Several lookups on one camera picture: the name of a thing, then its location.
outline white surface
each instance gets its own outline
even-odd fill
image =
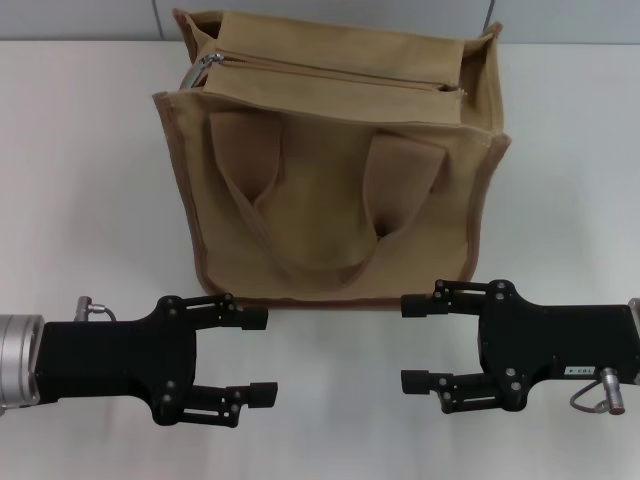
[[[2,0],[0,39],[160,40],[151,0]]]
[[[477,37],[482,33],[489,0],[157,0],[162,30],[168,40],[182,39],[171,10],[245,10],[316,22],[360,25],[390,30]]]
[[[487,198],[475,279],[508,278],[540,303],[626,302],[640,294],[640,47],[507,45],[501,65],[513,145]],[[0,43],[3,312],[71,320],[87,294],[134,319],[164,294],[201,293],[150,98],[187,66],[177,43]],[[158,427],[130,398],[11,411],[0,476],[637,478],[637,387],[623,386],[622,417],[571,410],[577,381],[536,386],[518,414],[446,416],[435,397],[402,394],[403,368],[480,371],[476,328],[273,311],[265,332],[202,332],[197,381],[278,381],[275,408],[243,409],[235,430]]]
[[[640,43],[637,0],[496,0],[512,43]]]

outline beige bag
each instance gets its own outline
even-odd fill
[[[395,305],[471,278],[509,144],[499,25],[465,41],[174,16],[194,67],[154,99],[205,290]]]

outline cable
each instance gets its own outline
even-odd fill
[[[578,400],[578,398],[580,398],[582,395],[587,393],[593,387],[596,387],[596,386],[600,385],[601,383],[602,383],[602,380],[596,380],[595,382],[590,383],[586,387],[578,390],[569,399],[569,405],[571,405],[576,410],[580,410],[581,412],[585,412],[585,413],[604,413],[604,412],[608,411],[609,410],[609,404],[607,403],[606,400],[603,400],[603,401],[599,402],[593,408],[592,407],[585,407],[584,405],[579,405],[578,403],[576,403],[576,400]]]
[[[109,315],[109,318],[111,319],[112,322],[116,321],[116,316],[115,314],[111,311],[110,308],[104,307],[104,313],[106,313],[107,315]]]

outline gray wall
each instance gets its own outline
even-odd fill
[[[639,0],[2,0],[0,39],[177,40],[171,9],[232,8],[512,43],[640,43]]]

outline bag handle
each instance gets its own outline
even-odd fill
[[[353,265],[321,268],[303,265],[278,248],[260,213],[260,204],[281,181],[280,116],[223,112],[212,114],[210,122],[215,162],[244,222],[289,277],[313,288],[340,289],[355,281],[375,257],[378,244],[411,225],[446,156],[441,147],[388,133],[374,134],[362,185],[373,247]]]

